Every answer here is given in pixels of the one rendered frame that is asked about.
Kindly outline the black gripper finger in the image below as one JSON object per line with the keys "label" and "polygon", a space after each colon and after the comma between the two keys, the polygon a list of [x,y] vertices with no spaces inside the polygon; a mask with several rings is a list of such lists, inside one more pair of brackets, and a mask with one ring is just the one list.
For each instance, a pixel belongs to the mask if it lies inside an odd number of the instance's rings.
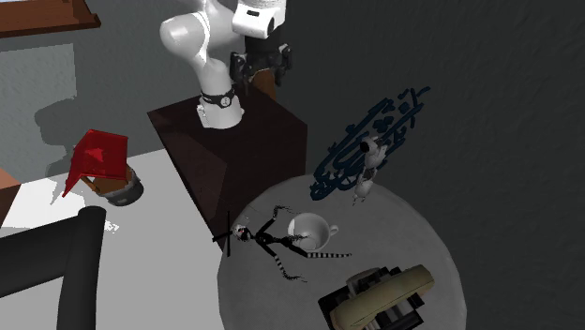
{"label": "black gripper finger", "polygon": [[274,77],[276,86],[282,85],[282,79],[293,66],[293,52],[291,47],[284,43],[278,47],[279,63],[276,65]]}
{"label": "black gripper finger", "polygon": [[231,52],[230,77],[233,82],[248,95],[249,68],[247,56],[244,53]]}

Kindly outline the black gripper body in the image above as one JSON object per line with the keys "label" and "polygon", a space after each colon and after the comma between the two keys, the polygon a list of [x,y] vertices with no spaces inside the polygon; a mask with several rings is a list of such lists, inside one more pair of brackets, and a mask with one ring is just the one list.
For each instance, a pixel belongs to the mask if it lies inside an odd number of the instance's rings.
{"label": "black gripper body", "polygon": [[282,65],[281,36],[273,32],[266,39],[245,37],[246,73],[256,73],[261,69],[280,70]]}

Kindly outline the brown wooden block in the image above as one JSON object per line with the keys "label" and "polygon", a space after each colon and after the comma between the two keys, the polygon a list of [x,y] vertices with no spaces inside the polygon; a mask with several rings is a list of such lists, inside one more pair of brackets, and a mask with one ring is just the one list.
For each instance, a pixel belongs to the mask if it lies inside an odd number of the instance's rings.
{"label": "brown wooden block", "polygon": [[275,76],[271,69],[257,71],[251,80],[252,85],[271,99],[276,100]]}

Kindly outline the dark maroon robot stand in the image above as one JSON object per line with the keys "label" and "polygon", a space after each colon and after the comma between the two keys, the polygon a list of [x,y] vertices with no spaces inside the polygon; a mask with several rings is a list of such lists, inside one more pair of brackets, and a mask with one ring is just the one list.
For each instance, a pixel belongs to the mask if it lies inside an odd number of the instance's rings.
{"label": "dark maroon robot stand", "polygon": [[198,97],[148,117],[213,235],[266,189],[306,173],[308,126],[254,86],[238,88],[245,113],[235,127],[205,128]]}

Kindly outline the small white robot figure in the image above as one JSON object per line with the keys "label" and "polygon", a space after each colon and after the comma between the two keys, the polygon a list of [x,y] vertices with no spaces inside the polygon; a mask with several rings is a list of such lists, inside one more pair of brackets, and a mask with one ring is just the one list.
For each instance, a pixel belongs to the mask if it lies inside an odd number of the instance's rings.
{"label": "small white robot figure", "polygon": [[358,175],[354,193],[352,196],[352,204],[356,204],[357,201],[363,202],[369,194],[372,186],[373,179],[375,178],[378,167],[382,164],[386,157],[388,149],[387,144],[383,144],[378,136],[365,137],[360,142],[360,150],[364,153],[364,169]]}

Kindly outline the red-roofed wooden well model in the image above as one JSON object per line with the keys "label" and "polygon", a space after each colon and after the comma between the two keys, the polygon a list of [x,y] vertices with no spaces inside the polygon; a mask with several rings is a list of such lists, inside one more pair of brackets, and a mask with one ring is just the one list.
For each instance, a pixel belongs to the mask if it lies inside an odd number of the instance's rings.
{"label": "red-roofed wooden well model", "polygon": [[141,179],[128,165],[128,137],[95,129],[74,146],[62,197],[79,180],[114,206],[135,203],[144,192]]}

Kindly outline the white cup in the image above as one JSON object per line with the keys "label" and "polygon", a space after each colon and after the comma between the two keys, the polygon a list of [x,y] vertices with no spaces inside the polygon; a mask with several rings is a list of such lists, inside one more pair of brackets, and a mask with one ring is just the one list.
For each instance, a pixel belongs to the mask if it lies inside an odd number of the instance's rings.
{"label": "white cup", "polygon": [[307,252],[318,252],[338,232],[337,225],[330,225],[323,217],[313,213],[303,213],[294,217],[288,226],[288,235],[302,236],[293,244]]}

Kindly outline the black striped puppet figure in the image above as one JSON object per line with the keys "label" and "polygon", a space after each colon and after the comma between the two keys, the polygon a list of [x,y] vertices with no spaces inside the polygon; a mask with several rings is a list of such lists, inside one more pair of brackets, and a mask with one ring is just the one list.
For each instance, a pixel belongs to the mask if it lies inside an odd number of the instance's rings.
{"label": "black striped puppet figure", "polygon": [[283,247],[300,255],[305,259],[340,259],[352,256],[351,253],[330,253],[322,252],[321,250],[318,252],[307,252],[293,244],[295,241],[302,239],[302,236],[288,235],[287,233],[284,236],[277,237],[269,233],[268,230],[278,220],[278,215],[280,211],[286,211],[291,214],[293,213],[292,209],[289,206],[277,204],[273,208],[272,216],[261,226],[261,228],[258,231],[252,232],[246,224],[237,223],[228,231],[215,235],[212,238],[212,241],[216,242],[220,239],[225,238],[226,244],[229,244],[231,242],[231,238],[234,237],[236,240],[243,243],[246,242],[256,243],[262,250],[264,250],[269,256],[273,258],[280,274],[289,281],[300,280],[302,282],[306,282],[307,280],[302,276],[290,275],[286,271],[282,263],[282,260],[279,258],[278,254],[271,248],[271,246],[274,244],[282,245]]}

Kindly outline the brown wooden shelf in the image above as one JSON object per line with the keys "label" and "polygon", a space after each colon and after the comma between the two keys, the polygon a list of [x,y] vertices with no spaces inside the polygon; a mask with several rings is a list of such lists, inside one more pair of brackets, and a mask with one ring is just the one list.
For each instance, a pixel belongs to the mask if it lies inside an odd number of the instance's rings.
{"label": "brown wooden shelf", "polygon": [[85,0],[0,0],[0,38],[99,28]]}

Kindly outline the round grey table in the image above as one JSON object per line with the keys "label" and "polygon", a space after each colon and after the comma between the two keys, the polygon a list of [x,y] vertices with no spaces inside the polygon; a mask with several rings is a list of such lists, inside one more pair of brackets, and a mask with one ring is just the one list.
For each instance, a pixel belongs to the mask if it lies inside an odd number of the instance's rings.
{"label": "round grey table", "polygon": [[320,201],[309,194],[310,175],[270,187],[239,216],[253,231],[272,216],[277,204],[288,206],[269,228],[286,234],[299,213],[314,213],[338,232],[324,247],[329,259],[305,259],[281,245],[272,249],[286,271],[253,242],[231,242],[231,255],[217,271],[218,303],[225,330],[329,330],[318,301],[346,280],[373,267],[407,269],[422,264],[435,280],[422,299],[423,324],[415,330],[465,330],[467,307],[456,265],[442,239],[407,202],[376,185],[363,202],[351,191],[336,190]]}

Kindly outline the beige telephone with black base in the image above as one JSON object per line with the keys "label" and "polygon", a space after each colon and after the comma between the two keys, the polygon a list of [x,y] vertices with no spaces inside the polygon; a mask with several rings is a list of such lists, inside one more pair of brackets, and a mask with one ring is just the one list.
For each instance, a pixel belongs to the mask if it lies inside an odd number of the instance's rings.
{"label": "beige telephone with black base", "polygon": [[375,267],[318,300],[330,330],[414,330],[423,323],[422,295],[435,284],[425,266]]}

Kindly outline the brown wooden furniture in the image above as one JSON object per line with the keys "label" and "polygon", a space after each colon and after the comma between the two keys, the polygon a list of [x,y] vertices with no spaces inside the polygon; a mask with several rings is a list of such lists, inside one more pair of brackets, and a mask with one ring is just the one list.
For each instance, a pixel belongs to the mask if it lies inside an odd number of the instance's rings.
{"label": "brown wooden furniture", "polygon": [[21,183],[8,172],[0,168],[0,228],[4,224],[8,211],[13,204]]}

